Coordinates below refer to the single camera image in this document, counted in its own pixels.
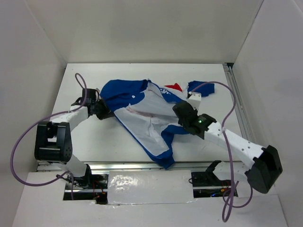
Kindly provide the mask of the blue white red jacket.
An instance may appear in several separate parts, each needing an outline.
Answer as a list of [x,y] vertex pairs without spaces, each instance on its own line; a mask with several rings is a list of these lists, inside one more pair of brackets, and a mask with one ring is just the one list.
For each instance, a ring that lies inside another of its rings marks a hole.
[[187,99],[192,90],[202,97],[215,92],[213,83],[190,81],[184,87],[160,86],[149,79],[107,82],[100,91],[107,107],[140,144],[149,158],[169,168],[174,164],[172,142],[175,135],[187,135],[178,124],[173,106]]

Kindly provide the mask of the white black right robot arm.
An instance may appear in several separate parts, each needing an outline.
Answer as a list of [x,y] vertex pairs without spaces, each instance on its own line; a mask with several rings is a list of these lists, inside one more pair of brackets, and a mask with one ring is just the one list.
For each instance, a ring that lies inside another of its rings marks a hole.
[[260,193],[270,191],[283,171],[275,147],[269,145],[265,148],[240,137],[223,128],[215,118],[207,114],[198,115],[197,110],[186,101],[174,105],[172,109],[187,132],[231,151],[241,160],[237,164],[214,161],[207,169],[209,184],[218,185],[222,180],[233,177],[236,182],[248,182]]

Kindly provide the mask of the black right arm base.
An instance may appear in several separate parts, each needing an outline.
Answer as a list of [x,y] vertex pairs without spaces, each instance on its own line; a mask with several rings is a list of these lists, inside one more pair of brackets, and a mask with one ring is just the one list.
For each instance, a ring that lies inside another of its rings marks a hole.
[[210,172],[192,172],[188,180],[193,186],[194,198],[223,197],[229,195],[231,188],[230,180],[219,180]]

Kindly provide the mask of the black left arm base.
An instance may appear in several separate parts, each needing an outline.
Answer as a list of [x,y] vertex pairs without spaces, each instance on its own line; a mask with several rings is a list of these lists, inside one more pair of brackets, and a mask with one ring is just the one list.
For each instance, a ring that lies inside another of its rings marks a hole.
[[74,180],[71,185],[71,177],[64,179],[66,181],[63,200],[64,201],[94,201],[96,204],[106,205],[108,174],[92,175],[92,182],[88,186],[81,186]]

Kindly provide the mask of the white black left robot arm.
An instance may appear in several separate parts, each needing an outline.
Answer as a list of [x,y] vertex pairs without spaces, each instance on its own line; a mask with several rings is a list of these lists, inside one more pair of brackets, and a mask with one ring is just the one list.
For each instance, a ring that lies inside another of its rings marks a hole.
[[94,178],[90,166],[73,155],[71,132],[93,115],[103,120],[114,113],[96,89],[83,89],[66,114],[39,122],[36,131],[35,159],[68,171],[83,189],[92,187]]

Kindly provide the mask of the aluminium side rail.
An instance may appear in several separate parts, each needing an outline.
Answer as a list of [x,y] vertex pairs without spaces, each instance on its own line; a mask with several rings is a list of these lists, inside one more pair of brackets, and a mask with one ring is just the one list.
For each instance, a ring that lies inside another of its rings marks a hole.
[[233,90],[235,97],[236,97],[235,112],[236,112],[236,116],[237,116],[237,119],[239,122],[241,134],[245,139],[251,140],[252,137],[251,137],[249,124],[247,121],[245,109],[242,104],[242,98],[240,95],[240,91],[239,91],[238,85],[236,83],[234,73],[232,71],[232,66],[233,66],[233,63],[224,63],[223,69],[225,72],[227,83],[228,83],[229,87]]

